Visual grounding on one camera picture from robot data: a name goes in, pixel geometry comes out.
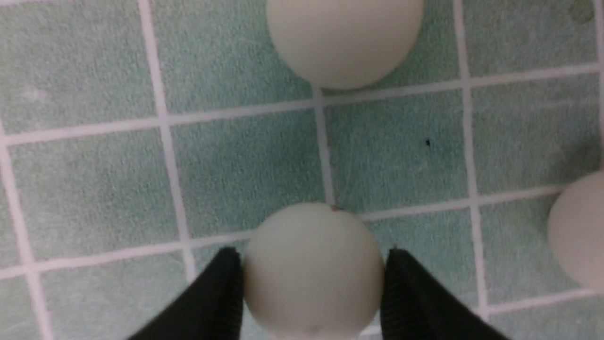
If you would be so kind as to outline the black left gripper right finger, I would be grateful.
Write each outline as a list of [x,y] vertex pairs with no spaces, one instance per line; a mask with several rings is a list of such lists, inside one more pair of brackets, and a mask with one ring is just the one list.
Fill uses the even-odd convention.
[[404,249],[389,250],[380,327],[384,340],[505,340]]

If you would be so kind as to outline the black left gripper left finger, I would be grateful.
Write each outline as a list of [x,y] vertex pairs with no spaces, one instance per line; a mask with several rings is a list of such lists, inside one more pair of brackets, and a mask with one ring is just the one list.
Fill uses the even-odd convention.
[[218,250],[198,278],[131,340],[239,340],[243,323],[242,259]]

